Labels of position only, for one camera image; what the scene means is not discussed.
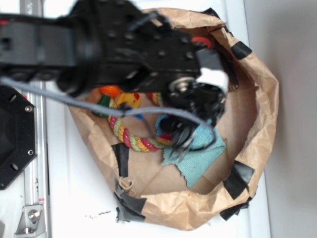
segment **black electrical tape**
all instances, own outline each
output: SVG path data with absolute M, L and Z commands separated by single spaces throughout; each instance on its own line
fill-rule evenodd
M 141 215 L 143 207 L 147 199 L 131 197 L 123 191 L 123 189 L 120 187 L 117 180 L 115 183 L 116 183 L 116 192 L 121 197 L 120 203 L 126 208 L 129 208 L 130 210 Z
M 233 163 L 229 177 L 223 181 L 232 199 L 236 199 L 241 195 L 251 181 L 254 172 L 255 169 L 245 164 L 238 161 Z
M 206 11 L 203 11 L 204 14 L 210 15 L 210 16 L 215 16 L 217 18 L 219 18 L 221 20 L 221 18 L 219 17 L 219 15 L 217 14 L 217 12 L 215 10 L 213 10 L 211 7 L 208 8 Z M 230 33 L 231 36 L 233 36 L 233 34 L 231 33 L 231 31 L 229 31 L 227 25 L 224 26 L 224 29 L 226 30 L 226 32 Z
M 249 202 L 252 200 L 252 198 L 249 198 L 249 200 L 246 203 L 242 203 L 240 205 L 228 208 L 222 212 L 220 212 L 220 216 L 228 221 L 234 214 L 239 215 L 239 212 L 241 209 L 245 209 L 249 207 Z
M 112 149 L 117 158 L 118 167 L 119 167 L 119 175 L 121 177 L 129 176 L 129 148 L 124 143 L 119 143 L 116 145 L 112 145 Z
M 242 60 L 252 53 L 252 50 L 241 41 L 231 47 L 231 51 L 237 60 Z
M 134 222 L 144 222 L 145 216 L 139 215 L 138 213 L 132 211 L 131 209 L 124 206 L 124 202 L 117 195 L 115 195 L 117 202 L 117 222 L 118 221 L 134 221 Z

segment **brown paper bag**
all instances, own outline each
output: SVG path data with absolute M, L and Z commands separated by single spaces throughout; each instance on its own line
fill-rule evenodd
M 162 151 L 142 153 L 120 146 L 108 122 L 88 110 L 71 108 L 84 142 L 118 200 L 119 219 L 138 220 L 181 230 L 196 229 L 221 213 L 228 218 L 255 196 L 271 154 L 278 110 L 278 82 L 264 63 L 226 32 L 217 17 L 192 11 L 160 8 L 175 28 L 205 36 L 233 62 L 239 88 L 229 92 L 226 113 L 217 129 L 226 150 L 191 188 L 174 165 L 161 166 Z M 87 101 L 96 103 L 98 90 Z M 143 97 L 142 107 L 152 106 Z M 157 115 L 146 115 L 154 128 Z M 138 136 L 150 136 L 137 119 L 124 121 Z M 114 150 L 128 153 L 125 176 Z

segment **blue towel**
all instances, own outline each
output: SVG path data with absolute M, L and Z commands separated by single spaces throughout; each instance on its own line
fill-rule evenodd
M 158 130 L 158 135 L 162 133 L 159 122 L 165 118 L 166 115 L 162 115 L 158 118 L 156 123 L 156 128 Z M 202 151 L 191 151 L 187 152 L 185 157 L 179 161 L 176 156 L 170 156 L 173 148 L 171 146 L 164 149 L 164 161 L 162 165 L 175 164 L 182 175 L 185 177 L 187 182 L 187 187 L 191 188 L 204 174 L 204 172 L 209 168 L 209 166 L 218 158 L 225 150 L 225 143 L 223 142 L 217 129 L 214 129 L 216 135 L 216 142 Z M 191 149 L 198 149 L 204 145 L 208 145 L 213 139 L 211 132 L 203 126 L 198 126 L 196 129 L 196 135 L 192 143 L 189 145 Z

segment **twisted rope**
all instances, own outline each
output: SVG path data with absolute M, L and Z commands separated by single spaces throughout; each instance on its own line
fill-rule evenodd
M 149 98 L 152 99 L 154 104 L 158 106 L 163 106 L 163 101 L 160 93 L 148 93 Z M 110 101 L 111 108 L 117 108 L 117 104 L 114 100 Z M 132 148 L 135 151 L 150 152 L 157 151 L 158 149 L 163 149 L 166 146 L 172 144 L 172 141 L 167 138 L 155 137 L 155 138 L 141 138 L 133 135 L 129 132 L 129 129 L 125 126 L 122 118 L 108 116 L 107 120 L 109 122 L 111 130 L 118 139 L 124 143 L 127 147 Z

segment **bolt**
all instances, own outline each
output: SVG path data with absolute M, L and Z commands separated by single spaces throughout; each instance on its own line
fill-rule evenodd
M 156 77 L 156 76 L 158 76 L 158 74 L 159 74 L 158 72 L 152 72 L 152 73 L 151 73 L 151 76 L 152 76 L 152 77 Z
M 108 31 L 108 37 L 110 38 L 110 39 L 114 39 L 114 38 L 116 38 L 116 32 L 115 31 Z
M 161 57 L 161 58 L 164 57 L 165 56 L 165 51 L 159 51 L 158 52 L 158 56 Z
M 126 33 L 124 35 L 124 37 L 125 37 L 126 40 L 133 40 L 134 39 L 134 36 L 131 33 Z
M 187 82 L 180 82 L 176 85 L 176 88 L 180 93 L 184 93 L 188 89 L 188 83 Z
M 32 231 L 31 231 L 31 228 L 30 227 L 26 227 L 26 228 L 24 228 L 23 229 L 23 233 L 24 234 L 29 234 L 29 233 L 31 233 Z
M 30 113 L 33 111 L 33 108 L 31 106 L 26 106 L 24 109 L 27 113 Z
M 161 39 L 160 35 L 154 35 L 153 36 L 154 40 L 159 41 Z
M 187 44 L 187 43 L 189 42 L 186 37 L 180 38 L 180 41 L 181 41 L 183 44 Z
M 189 59 L 189 60 L 192 60 L 194 58 L 194 55 L 192 52 L 187 52 L 186 53 L 186 58 Z
M 40 212 L 37 210 L 32 210 L 29 212 L 29 218 L 30 220 L 35 220 L 36 218 L 38 218 L 40 216 Z
M 170 96 L 176 98 L 179 96 L 179 94 L 177 92 L 172 92 L 170 93 Z

